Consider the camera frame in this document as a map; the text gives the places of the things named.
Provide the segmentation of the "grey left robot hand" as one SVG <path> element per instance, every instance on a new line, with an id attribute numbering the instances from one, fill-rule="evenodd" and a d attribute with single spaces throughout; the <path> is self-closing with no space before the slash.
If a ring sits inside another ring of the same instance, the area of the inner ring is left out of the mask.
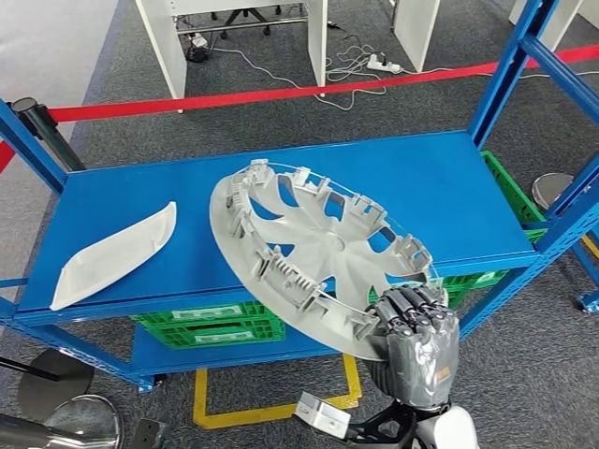
<path id="1" fill-rule="evenodd" d="M 163 422 L 140 419 L 136 428 L 131 448 L 162 449 L 168 433 L 168 426 Z"/>

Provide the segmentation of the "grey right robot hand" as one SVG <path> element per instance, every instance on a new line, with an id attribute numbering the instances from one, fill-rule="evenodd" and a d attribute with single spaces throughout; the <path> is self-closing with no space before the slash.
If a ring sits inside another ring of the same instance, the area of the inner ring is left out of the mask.
<path id="1" fill-rule="evenodd" d="M 443 288 L 400 285 L 372 305 L 384 344 L 382 361 L 363 361 L 374 384 L 419 410 L 448 403 L 459 366 L 460 328 L 446 296 Z"/>

